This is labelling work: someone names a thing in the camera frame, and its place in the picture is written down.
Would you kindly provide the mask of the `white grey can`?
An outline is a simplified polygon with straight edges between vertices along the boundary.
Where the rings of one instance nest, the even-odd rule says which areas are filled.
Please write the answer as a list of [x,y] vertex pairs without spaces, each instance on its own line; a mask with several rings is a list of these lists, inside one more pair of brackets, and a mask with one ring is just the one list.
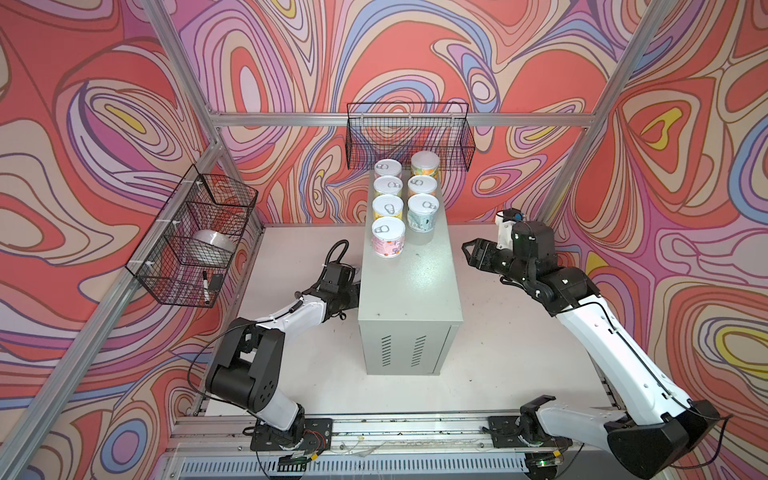
[[396,217],[380,217],[371,227],[372,247],[383,258],[395,258],[402,253],[405,244],[405,225]]

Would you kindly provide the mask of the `teal can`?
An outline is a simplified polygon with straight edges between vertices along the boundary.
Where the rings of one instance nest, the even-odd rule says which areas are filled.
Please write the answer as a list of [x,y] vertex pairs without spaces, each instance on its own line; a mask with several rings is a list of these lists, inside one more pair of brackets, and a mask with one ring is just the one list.
[[408,199],[408,226],[418,233],[432,231],[439,206],[438,199],[431,194],[419,193],[411,196]]

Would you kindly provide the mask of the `orange red labelled can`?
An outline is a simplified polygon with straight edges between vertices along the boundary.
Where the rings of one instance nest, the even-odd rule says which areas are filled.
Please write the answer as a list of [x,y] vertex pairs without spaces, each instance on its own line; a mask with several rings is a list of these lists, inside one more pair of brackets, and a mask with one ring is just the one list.
[[438,182],[431,175],[414,175],[408,179],[407,188],[409,197],[417,194],[434,195]]

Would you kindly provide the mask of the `yellow can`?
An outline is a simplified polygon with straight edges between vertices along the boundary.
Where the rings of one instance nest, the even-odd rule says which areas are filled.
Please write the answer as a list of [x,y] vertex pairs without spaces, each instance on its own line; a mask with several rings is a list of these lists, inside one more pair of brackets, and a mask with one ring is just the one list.
[[372,209],[375,220],[383,217],[401,219],[403,207],[403,200],[399,196],[392,194],[379,195],[375,197],[372,202]]

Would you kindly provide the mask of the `orange green lidded can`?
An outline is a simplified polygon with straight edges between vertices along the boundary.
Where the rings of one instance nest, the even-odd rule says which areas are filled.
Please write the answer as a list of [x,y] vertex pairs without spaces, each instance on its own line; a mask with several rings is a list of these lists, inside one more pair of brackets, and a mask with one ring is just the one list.
[[412,176],[430,176],[436,178],[440,167],[440,157],[433,151],[422,150],[414,153],[410,160]]

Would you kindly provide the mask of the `green labelled can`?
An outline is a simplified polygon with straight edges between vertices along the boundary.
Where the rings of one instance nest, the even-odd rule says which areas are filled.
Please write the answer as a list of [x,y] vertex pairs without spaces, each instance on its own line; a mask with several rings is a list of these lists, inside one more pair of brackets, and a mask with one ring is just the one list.
[[376,197],[383,195],[402,196],[403,182],[399,177],[392,175],[383,175],[377,177],[373,182],[374,193]]

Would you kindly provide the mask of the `pink labelled can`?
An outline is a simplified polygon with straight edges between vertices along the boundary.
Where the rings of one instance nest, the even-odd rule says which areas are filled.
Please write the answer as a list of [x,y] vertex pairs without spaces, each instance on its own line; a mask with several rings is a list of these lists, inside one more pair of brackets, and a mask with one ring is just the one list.
[[382,176],[400,178],[402,175],[402,164],[394,159],[382,159],[374,164],[374,173],[377,178]]

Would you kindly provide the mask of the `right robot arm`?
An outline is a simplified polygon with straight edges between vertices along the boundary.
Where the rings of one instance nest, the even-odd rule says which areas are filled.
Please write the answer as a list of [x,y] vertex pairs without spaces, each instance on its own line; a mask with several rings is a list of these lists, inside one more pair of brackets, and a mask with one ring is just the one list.
[[497,430],[538,447],[567,438],[611,453],[629,473],[651,479],[691,453],[717,424],[707,400],[692,399],[650,359],[611,312],[581,269],[559,265],[554,232],[539,221],[502,214],[497,240],[463,243],[469,266],[523,290],[586,349],[621,398],[622,409],[569,406],[541,395],[519,409],[515,423]]

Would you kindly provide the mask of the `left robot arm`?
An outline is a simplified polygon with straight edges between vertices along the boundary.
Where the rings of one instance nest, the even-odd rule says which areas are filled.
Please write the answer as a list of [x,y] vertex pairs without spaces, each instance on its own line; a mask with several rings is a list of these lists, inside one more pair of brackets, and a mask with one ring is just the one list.
[[305,432],[303,407],[278,388],[284,347],[359,305],[356,269],[344,261],[350,242],[327,252],[318,279],[290,305],[256,320],[238,317],[222,335],[203,384],[204,393],[255,416],[281,434]]

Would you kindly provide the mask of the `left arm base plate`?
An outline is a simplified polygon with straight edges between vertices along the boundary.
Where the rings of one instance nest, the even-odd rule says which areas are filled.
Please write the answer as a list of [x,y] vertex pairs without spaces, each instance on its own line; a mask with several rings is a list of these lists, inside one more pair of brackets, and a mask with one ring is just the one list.
[[332,445],[333,419],[298,418],[288,430],[259,422],[254,426],[250,450],[255,452],[322,453]]

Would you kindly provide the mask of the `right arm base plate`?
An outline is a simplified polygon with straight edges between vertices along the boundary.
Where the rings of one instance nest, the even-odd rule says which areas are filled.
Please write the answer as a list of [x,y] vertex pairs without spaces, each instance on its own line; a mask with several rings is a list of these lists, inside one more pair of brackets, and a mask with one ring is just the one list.
[[530,422],[525,416],[490,416],[488,426],[483,429],[495,448],[539,447],[542,442],[530,431]]

